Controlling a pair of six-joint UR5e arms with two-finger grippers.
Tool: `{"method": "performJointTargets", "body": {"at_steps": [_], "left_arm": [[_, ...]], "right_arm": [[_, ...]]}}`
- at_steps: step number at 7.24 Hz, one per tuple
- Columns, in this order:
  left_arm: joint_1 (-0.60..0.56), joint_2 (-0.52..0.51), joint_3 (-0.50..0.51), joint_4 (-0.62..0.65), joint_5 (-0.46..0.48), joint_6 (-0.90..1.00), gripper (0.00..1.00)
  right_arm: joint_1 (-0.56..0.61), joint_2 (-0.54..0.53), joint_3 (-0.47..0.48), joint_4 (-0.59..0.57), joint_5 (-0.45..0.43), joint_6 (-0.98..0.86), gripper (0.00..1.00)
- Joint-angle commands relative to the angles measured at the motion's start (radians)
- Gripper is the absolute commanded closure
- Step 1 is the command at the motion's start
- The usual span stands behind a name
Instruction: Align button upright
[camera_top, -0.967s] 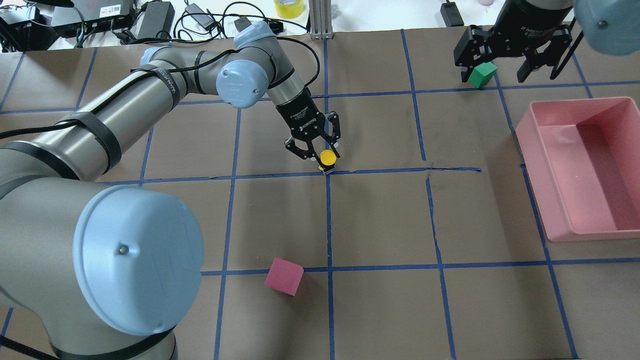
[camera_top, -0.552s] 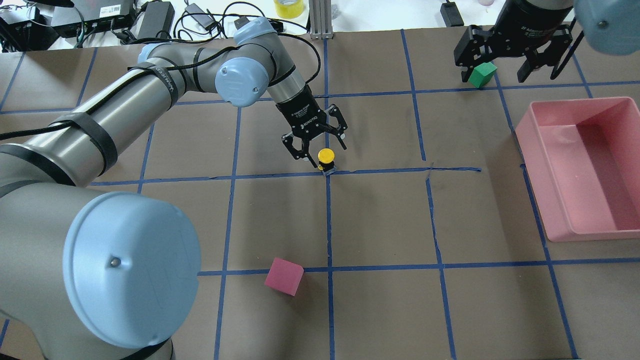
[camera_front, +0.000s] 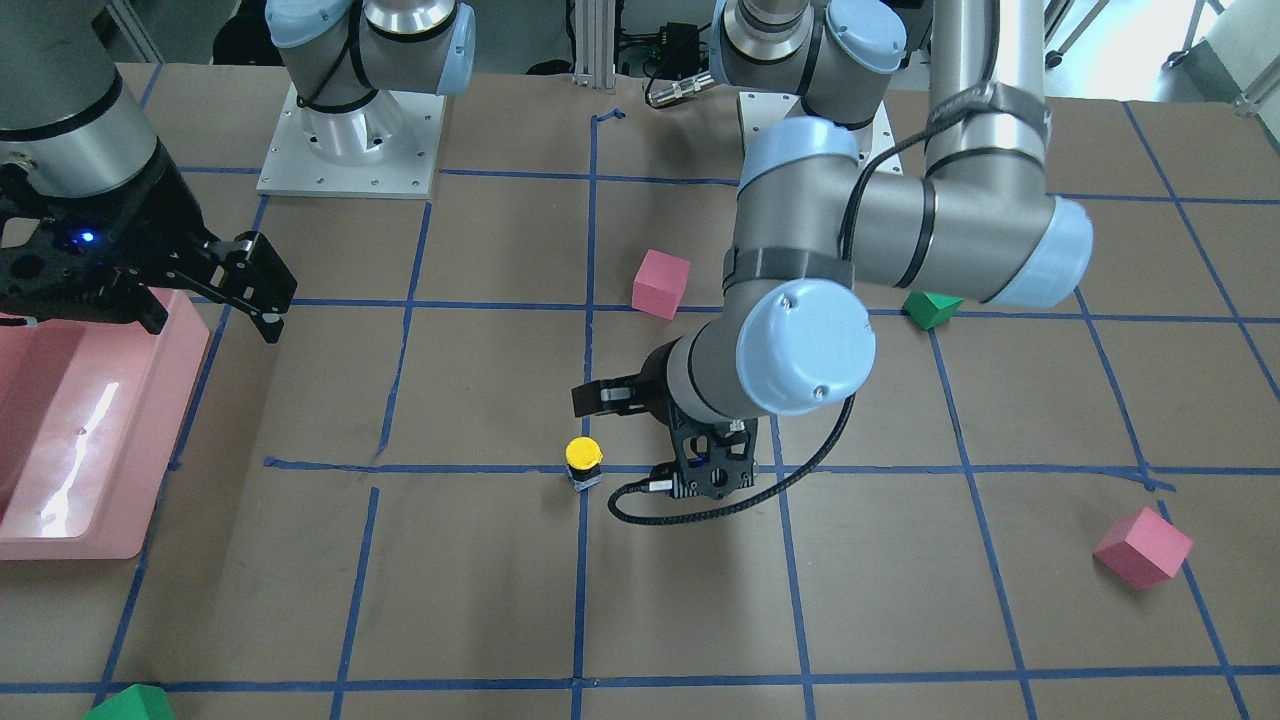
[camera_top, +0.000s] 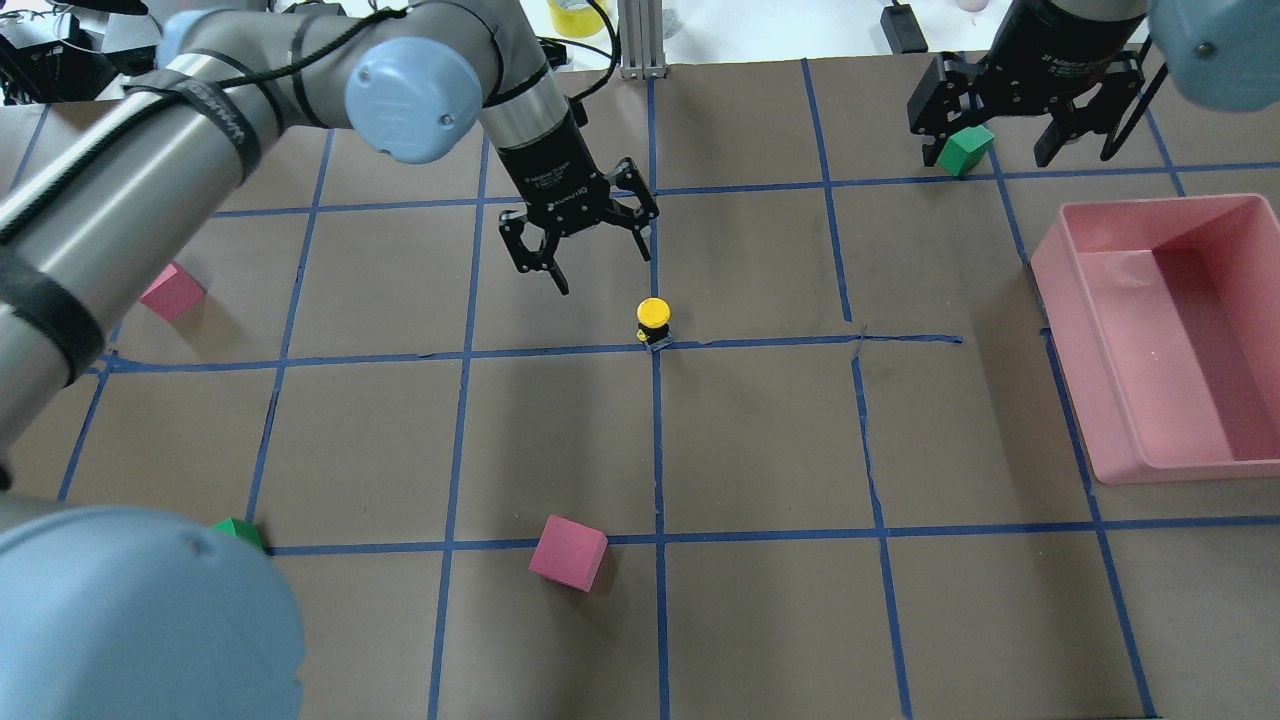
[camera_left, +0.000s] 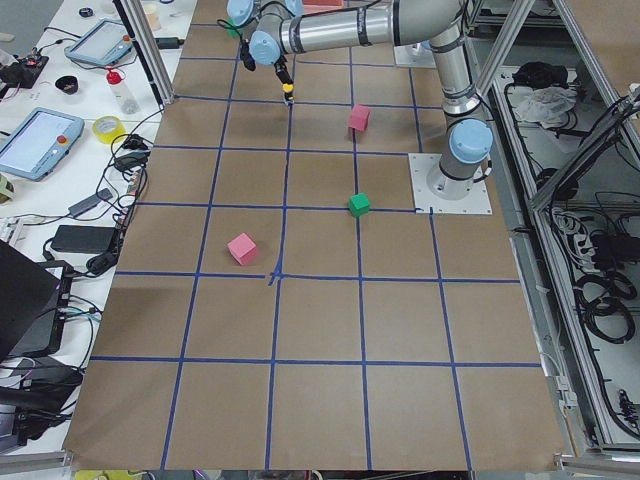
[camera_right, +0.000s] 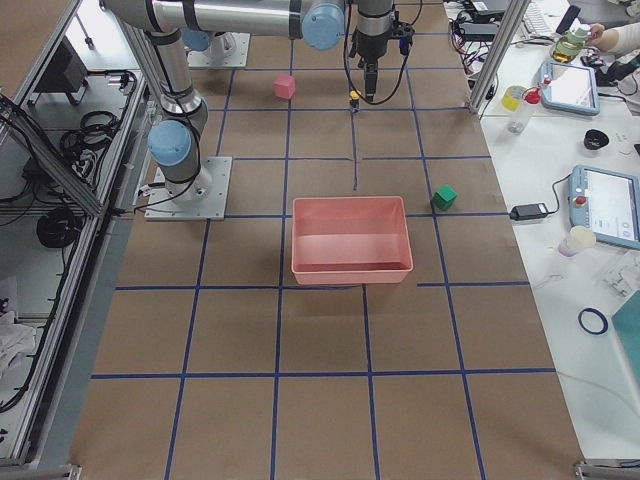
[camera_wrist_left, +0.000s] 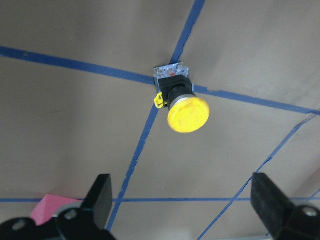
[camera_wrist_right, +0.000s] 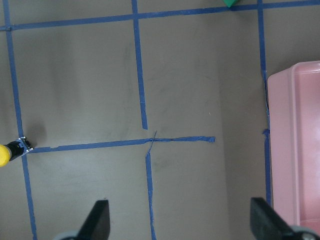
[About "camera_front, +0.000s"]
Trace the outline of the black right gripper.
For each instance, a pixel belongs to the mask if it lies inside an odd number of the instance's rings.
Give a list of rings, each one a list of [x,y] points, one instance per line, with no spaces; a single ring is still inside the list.
[[[297,281],[259,232],[219,240],[165,150],[122,187],[84,199],[40,193],[35,172],[3,167],[3,219],[36,227],[1,252],[1,310],[18,318],[142,325],[163,331],[155,290],[188,290],[250,316],[279,342]]]

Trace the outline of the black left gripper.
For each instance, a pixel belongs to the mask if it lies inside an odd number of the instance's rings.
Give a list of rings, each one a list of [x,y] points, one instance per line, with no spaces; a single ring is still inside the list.
[[[671,341],[655,348],[645,361],[645,374],[573,387],[573,415],[653,415],[667,429],[675,457],[652,468],[646,491],[666,492],[672,498],[723,500],[755,483],[758,420],[707,423],[682,410],[667,382],[667,363],[676,345]]]

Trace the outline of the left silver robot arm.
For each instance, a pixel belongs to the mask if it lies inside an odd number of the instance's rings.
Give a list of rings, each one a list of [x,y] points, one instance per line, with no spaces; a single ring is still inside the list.
[[[755,479],[762,416],[847,402],[876,359],[865,282],[983,304],[1051,307],[1080,282],[1093,228],[1046,188],[1039,1],[937,1],[925,169],[888,168],[870,127],[908,33],[882,1],[719,1],[709,65],[722,85],[791,94],[794,111],[745,143],[722,313],[654,350],[634,375],[573,389],[576,416],[646,413],[675,460],[677,498]]]

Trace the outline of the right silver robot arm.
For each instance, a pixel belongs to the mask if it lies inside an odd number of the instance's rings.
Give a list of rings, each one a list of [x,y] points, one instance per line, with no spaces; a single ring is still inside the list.
[[[265,234],[218,238],[91,22],[96,1],[5,1],[1,12],[4,325],[138,324],[157,334],[155,290],[243,313],[269,343],[296,278]]]

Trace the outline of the green cube near arm base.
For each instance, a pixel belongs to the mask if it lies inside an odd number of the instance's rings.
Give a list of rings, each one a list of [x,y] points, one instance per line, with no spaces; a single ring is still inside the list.
[[[964,304],[964,299],[932,292],[911,292],[902,302],[902,313],[920,331],[932,331],[950,322]]]

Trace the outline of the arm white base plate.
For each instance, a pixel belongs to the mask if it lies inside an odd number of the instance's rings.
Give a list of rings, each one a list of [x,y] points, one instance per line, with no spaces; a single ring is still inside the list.
[[[403,199],[433,195],[447,99],[381,91],[342,114],[302,108],[288,90],[256,183],[266,196]]]
[[[896,142],[884,104],[869,123],[849,129],[809,117],[794,94],[739,94],[744,168],[756,170],[822,154],[842,154],[864,164]]]

